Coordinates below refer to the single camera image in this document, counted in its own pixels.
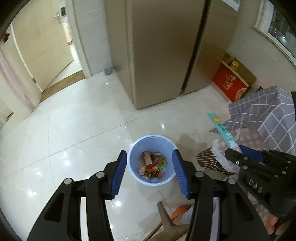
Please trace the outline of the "person's right hand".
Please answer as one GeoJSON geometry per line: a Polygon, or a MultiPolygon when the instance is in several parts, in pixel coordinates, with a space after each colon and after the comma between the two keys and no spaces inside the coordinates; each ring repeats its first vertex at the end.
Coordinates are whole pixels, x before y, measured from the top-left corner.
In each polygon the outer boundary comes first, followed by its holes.
{"type": "Polygon", "coordinates": [[[276,227],[276,224],[278,222],[279,218],[274,216],[273,214],[269,213],[267,216],[265,228],[269,235],[275,232],[276,235],[282,235],[290,225],[291,221],[287,221],[280,225],[279,227],[276,227]]]}

